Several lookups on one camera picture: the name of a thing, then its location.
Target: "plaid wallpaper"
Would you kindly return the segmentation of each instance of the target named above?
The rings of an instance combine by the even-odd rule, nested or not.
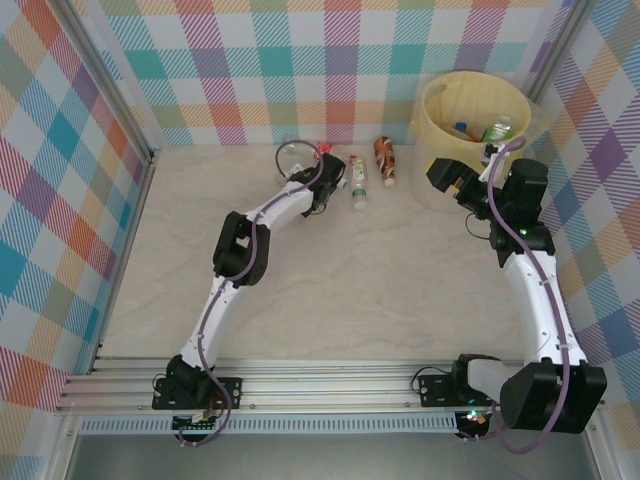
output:
[[[591,362],[607,371],[619,456],[640,472],[640,1],[601,0],[542,106],[550,163],[544,221]]]
[[[45,0],[0,12],[4,480],[34,478],[52,448],[46,427],[92,353],[143,163]]]
[[[83,0],[74,3],[87,18]],[[100,1],[172,145],[270,144],[285,135],[367,143],[380,134],[412,143],[414,99],[436,74],[481,70],[530,85],[571,3]],[[556,22],[540,31],[549,9]],[[102,44],[93,19],[86,25]],[[537,57],[535,39],[544,40]],[[104,50],[119,76],[112,53]]]

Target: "marble floor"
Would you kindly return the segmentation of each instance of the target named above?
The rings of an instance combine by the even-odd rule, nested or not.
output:
[[[173,356],[197,321],[211,257],[232,211],[278,190],[275,147],[172,147],[162,152],[102,354]],[[495,253],[465,214],[420,205],[409,189],[412,147],[396,147],[397,187],[385,190],[369,146],[337,147],[369,167],[369,205],[348,189],[327,210],[271,237],[269,268],[245,296],[223,357],[522,358],[517,307]],[[478,232],[485,225],[471,220]]]

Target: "plastic bottle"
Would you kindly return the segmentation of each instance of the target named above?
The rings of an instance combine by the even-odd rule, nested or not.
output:
[[[482,141],[484,143],[500,142],[510,139],[512,135],[511,117],[508,115],[498,115],[494,124],[484,132]]]
[[[367,164],[362,158],[351,155],[351,203],[356,210],[367,206]]]

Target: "white robotic arm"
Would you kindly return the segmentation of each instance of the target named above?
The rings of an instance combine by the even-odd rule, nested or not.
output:
[[[507,151],[499,148],[489,168],[498,162],[493,171],[499,171],[499,162],[504,160]],[[478,392],[483,393],[500,404],[501,416],[509,428],[543,430],[549,428],[549,419],[555,418],[553,431],[580,433],[597,407],[607,382],[602,368],[587,363],[562,304],[555,247],[549,229],[538,218],[547,173],[547,167],[540,162],[515,160],[502,189],[492,186],[493,198],[489,201],[485,180],[490,176],[486,171],[479,175],[461,162],[444,158],[436,159],[427,171],[435,188],[446,192],[453,186],[454,197],[460,205],[478,219],[490,221],[490,244],[518,300],[525,340],[525,365],[515,374],[495,357],[460,355],[452,367],[452,396],[456,401],[471,404],[479,398]],[[499,212],[499,219],[494,212]],[[551,303],[547,287],[557,309]],[[558,331],[560,326],[564,339]],[[568,365],[563,351],[568,354]],[[568,387],[563,387],[566,379]],[[563,388],[567,392],[564,401],[559,400]]]
[[[301,190],[301,187],[303,187],[303,184],[299,182],[288,182],[278,195],[274,195],[268,202],[246,213],[244,216],[251,222],[255,221],[256,216],[258,216],[259,212],[261,212],[266,205],[269,205],[273,200],[282,196],[282,193],[286,193],[287,196],[285,198],[267,209],[266,213],[260,215],[257,220],[258,225],[263,225],[270,232],[285,227],[291,223],[294,218],[309,211],[312,207],[313,192],[306,188]],[[222,275],[215,275],[213,277],[211,292],[202,309],[198,323],[193,329],[193,333],[189,337],[186,345],[180,350],[183,362],[192,367],[202,368],[202,362],[200,361],[200,354],[198,352],[198,334],[202,322],[207,319],[203,332],[204,337],[202,339],[203,353],[207,365],[215,365],[220,342],[224,331],[231,321],[234,307],[244,296],[248,288],[246,285],[234,286],[232,282],[228,282],[227,278]],[[221,291],[220,296],[212,306],[212,300],[218,291]]]
[[[344,170],[344,162],[325,153],[315,167],[294,173],[286,186],[260,207],[244,215],[231,212],[227,216],[213,254],[211,291],[189,340],[167,365],[166,379],[154,382],[152,408],[209,407],[215,388],[220,386],[214,386],[212,380],[217,380],[207,370],[215,366],[234,307],[267,269],[271,232],[298,215],[324,211]]]

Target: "purple cable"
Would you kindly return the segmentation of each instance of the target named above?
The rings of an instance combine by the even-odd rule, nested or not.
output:
[[[249,263],[244,268],[244,270],[242,270],[240,273],[238,273],[237,275],[234,275],[233,277],[229,277],[222,282],[222,284],[218,288],[218,291],[215,293],[215,295],[211,299],[211,302],[207,306],[207,310],[204,314],[204,318],[202,320],[202,323],[200,324],[200,328],[198,329],[198,356],[200,357],[200,362],[202,363],[202,368],[204,369],[204,371],[207,372],[207,375],[209,375],[209,378],[211,378],[211,380],[216,385],[216,387],[218,387],[218,389],[222,391],[222,394],[224,395],[225,405],[227,407],[227,413],[225,415],[224,421],[218,427],[218,429],[215,432],[212,432],[209,435],[207,435],[204,439],[202,439],[199,442],[187,442],[182,436],[182,432],[185,430],[186,427],[182,427],[180,430],[178,430],[178,438],[180,439],[182,446],[187,445],[190,447],[199,447],[201,445],[205,445],[209,443],[210,441],[212,441],[213,439],[215,439],[220,435],[222,430],[226,428],[227,424],[229,423],[229,419],[231,418],[231,404],[232,404],[231,395],[229,395],[229,392],[224,387],[222,382],[218,380],[218,377],[214,375],[213,371],[209,368],[209,365],[207,365],[207,361],[204,358],[204,348],[202,347],[202,339],[204,337],[204,327],[207,324],[207,321],[209,320],[209,315],[211,314],[211,310],[213,310],[213,306],[216,304],[216,301],[218,300],[218,298],[220,298],[220,295],[222,294],[222,291],[224,290],[227,283],[228,282],[233,283],[236,280],[240,280],[241,278],[243,278],[247,273],[251,271],[251,269],[253,268],[253,265],[256,263],[256,257],[258,255],[258,220],[262,218],[262,216],[265,213],[267,213],[267,210],[273,207],[280,200],[287,198],[293,195],[294,193],[301,192],[305,188],[313,185],[320,178],[320,176],[322,175],[322,171],[324,170],[324,160],[322,158],[322,152],[314,144],[307,142],[305,140],[290,140],[288,142],[284,142],[283,144],[281,144],[276,150],[276,155],[275,155],[276,167],[278,168],[278,171],[280,173],[283,173],[282,168],[280,167],[280,162],[278,161],[278,156],[280,154],[280,151],[287,145],[293,145],[294,143],[308,145],[316,151],[316,153],[320,157],[320,160],[318,162],[318,172],[308,183],[305,183],[300,187],[294,188],[293,190],[290,190],[288,192],[278,195],[277,197],[272,199],[270,202],[268,202],[264,207],[260,209],[260,211],[256,214],[255,218],[253,219],[253,224],[251,225],[252,248],[251,248],[251,257],[249,258]]]
[[[562,412],[562,407],[564,406],[564,402],[567,399],[567,393],[569,391],[569,375],[570,375],[570,368],[571,368],[570,361],[569,361],[569,352],[566,347],[567,337],[566,337],[566,332],[564,331],[564,325],[562,324],[560,308],[558,307],[558,302],[556,300],[555,294],[553,293],[553,289],[551,288],[551,283],[549,283],[547,274],[544,271],[544,268],[542,268],[542,265],[540,265],[540,262],[538,261],[538,259],[535,257],[535,255],[529,248],[529,246],[525,243],[524,240],[522,240],[520,235],[518,235],[507,224],[507,222],[502,217],[502,215],[500,215],[500,211],[496,206],[496,200],[493,195],[493,184],[495,182],[496,174],[498,173],[498,165],[502,163],[502,159],[508,152],[511,152],[514,150],[520,150],[522,147],[524,147],[526,143],[527,143],[527,140],[525,137],[518,137],[512,140],[511,142],[509,142],[507,146],[500,153],[498,153],[498,156],[496,157],[495,161],[493,162],[493,165],[491,166],[491,170],[489,170],[489,179],[487,181],[487,195],[489,197],[489,207],[491,208],[491,212],[493,213],[493,216],[495,217],[496,221],[518,243],[518,245],[520,245],[524,253],[527,255],[527,257],[529,257],[529,260],[531,260],[533,267],[536,269],[536,272],[540,276],[540,279],[542,280],[542,284],[544,285],[545,291],[547,292],[547,296],[549,297],[549,302],[551,303],[551,309],[553,310],[553,319],[556,323],[556,327],[558,328],[560,345],[562,346],[560,349],[560,352],[562,355],[562,386],[560,387],[560,394],[558,395],[558,401],[556,402],[556,406],[553,409],[553,412],[551,413],[551,416],[549,417],[549,420],[547,421],[546,425],[541,430],[540,434],[531,443],[529,443],[528,445],[525,445],[524,447],[514,447],[507,443],[506,439],[504,438],[504,432],[507,430],[507,428],[502,424],[500,415],[496,411],[495,402],[491,406],[491,411],[493,412],[494,414],[493,416],[496,419],[496,424],[497,424],[496,431],[484,437],[480,437],[478,440],[488,440],[490,438],[497,436],[498,440],[500,440],[500,443],[502,444],[505,450],[507,450],[510,453],[515,453],[517,455],[522,455],[522,454],[533,451],[544,441],[545,438],[547,438],[549,433],[551,433],[551,429],[553,429],[553,426],[556,424],[556,421],[558,420],[558,417]]]

